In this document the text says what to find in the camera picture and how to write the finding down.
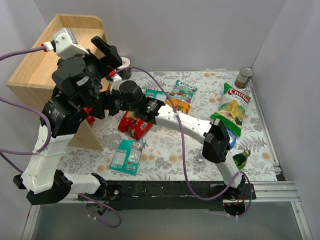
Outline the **red Lot 100 fruit gummy bag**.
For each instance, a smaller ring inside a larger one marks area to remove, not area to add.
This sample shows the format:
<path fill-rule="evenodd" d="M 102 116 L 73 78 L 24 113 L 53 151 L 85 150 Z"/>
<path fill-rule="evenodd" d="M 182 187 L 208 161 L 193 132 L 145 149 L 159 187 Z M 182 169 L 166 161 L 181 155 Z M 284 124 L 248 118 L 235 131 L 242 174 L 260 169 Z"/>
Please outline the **red Lot 100 fruit gummy bag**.
<path fill-rule="evenodd" d="M 151 122 L 145 122 L 136 117 L 133 112 L 126 111 L 117 127 L 122 133 L 126 133 L 135 140 L 140 140 L 153 126 Z"/>

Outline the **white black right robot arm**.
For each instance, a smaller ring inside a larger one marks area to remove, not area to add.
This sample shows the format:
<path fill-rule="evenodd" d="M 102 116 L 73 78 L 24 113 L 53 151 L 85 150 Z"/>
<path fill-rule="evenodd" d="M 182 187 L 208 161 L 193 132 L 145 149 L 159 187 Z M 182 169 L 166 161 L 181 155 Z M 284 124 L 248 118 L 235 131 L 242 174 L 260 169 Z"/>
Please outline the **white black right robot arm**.
<path fill-rule="evenodd" d="M 161 100 L 145 96 L 131 80 L 122 82 L 117 90 L 100 92 L 97 104 L 92 107 L 89 115 L 104 119 L 106 110 L 112 116 L 119 111 L 134 112 L 144 122 L 180 131 L 183 136 L 197 140 L 202 144 L 204 159 L 214 163 L 222 175 L 225 188 L 216 197 L 227 194 L 237 198 L 243 194 L 247 180 L 233 160 L 230 137 L 221 120 L 202 120 L 178 112 Z"/>

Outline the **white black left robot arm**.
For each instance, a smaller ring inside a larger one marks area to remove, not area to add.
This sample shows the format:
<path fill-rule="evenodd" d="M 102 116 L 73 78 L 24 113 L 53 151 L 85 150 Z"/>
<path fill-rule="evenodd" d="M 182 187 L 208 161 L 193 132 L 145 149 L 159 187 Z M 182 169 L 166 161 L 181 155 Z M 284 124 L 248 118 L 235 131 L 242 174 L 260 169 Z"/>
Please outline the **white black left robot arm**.
<path fill-rule="evenodd" d="M 122 104 L 113 91 L 103 90 L 101 80 L 109 79 L 121 63 L 113 45 L 99 36 L 91 42 L 103 53 L 96 57 L 89 49 L 61 37 L 49 45 L 59 59 L 52 74 L 55 87 L 50 100 L 39 112 L 38 138 L 25 170 L 13 179 L 19 189 L 27 190 L 32 205 L 54 204 L 70 194 L 104 198 L 107 182 L 97 173 L 68 174 L 57 168 L 69 142 L 88 116 L 105 117 L 105 111 L 117 114 Z"/>

